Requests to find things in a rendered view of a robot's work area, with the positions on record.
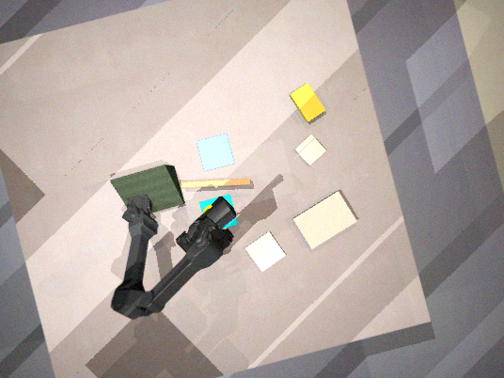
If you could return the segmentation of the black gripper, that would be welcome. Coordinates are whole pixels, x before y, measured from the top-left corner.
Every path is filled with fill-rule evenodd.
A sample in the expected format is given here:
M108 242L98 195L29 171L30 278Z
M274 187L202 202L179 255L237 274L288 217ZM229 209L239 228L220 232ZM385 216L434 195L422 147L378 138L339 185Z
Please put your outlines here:
M219 198L218 198L218 199L217 199L217 200L216 200L216 201L212 204L212 206L213 206L213 205L215 205L215 204L216 204L219 200L221 200L222 198L223 198L223 197L219 197ZM209 208L209 209L210 209L210 208ZM207 209L206 211L208 211L209 209ZM207 215L206 215L206 211L205 211L205 212L204 212L204 213L203 213L203 214L202 214L202 215L201 215L198 219L200 219L200 218L204 218L204 219L206 219L206 218L207 218L207 217L206 217L206 216L207 216ZM185 234L186 234L186 231L184 231L184 232L183 232L183 233L182 233L182 234L181 234L181 235L180 235L180 236L176 239L176 242L177 242L177 244L178 244L178 245L179 245L179 246L180 246L180 247L181 247L181 248L182 248L182 249L186 252L186 250L187 250L187 247L188 247L188 246L187 246L187 245L186 245L186 243L185 243L185 242L181 239L181 237L182 237L182 236L184 236Z

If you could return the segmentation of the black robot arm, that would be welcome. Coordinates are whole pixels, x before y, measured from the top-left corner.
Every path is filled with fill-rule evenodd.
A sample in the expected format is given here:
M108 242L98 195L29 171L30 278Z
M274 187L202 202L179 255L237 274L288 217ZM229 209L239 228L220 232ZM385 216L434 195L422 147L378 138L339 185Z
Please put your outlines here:
M132 240L123 282L116 288L110 307L131 320L161 312L165 304L201 269L210 267L233 241L230 230L222 229L236 217L231 205L222 198L208 211L206 219L196 220L181 237L185 256L150 290L143 285L149 240L158 233L157 221L150 214L148 195L128 197L129 208L122 218L129 223Z

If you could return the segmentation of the tan rectangular bar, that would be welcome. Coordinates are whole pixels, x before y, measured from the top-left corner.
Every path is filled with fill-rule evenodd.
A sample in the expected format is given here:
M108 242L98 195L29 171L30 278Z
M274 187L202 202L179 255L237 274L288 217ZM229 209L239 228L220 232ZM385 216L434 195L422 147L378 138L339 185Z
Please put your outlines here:
M182 181L181 188L206 187L206 186L225 186L225 185L243 185L243 184L250 184L250 179L215 180L215 181Z

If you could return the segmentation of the yellow rectangular block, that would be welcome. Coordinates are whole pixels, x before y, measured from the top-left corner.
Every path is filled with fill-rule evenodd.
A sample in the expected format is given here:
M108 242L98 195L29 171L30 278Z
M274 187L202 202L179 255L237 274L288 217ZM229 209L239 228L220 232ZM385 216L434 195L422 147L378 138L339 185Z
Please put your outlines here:
M308 84L294 91L290 98L307 123L325 111Z

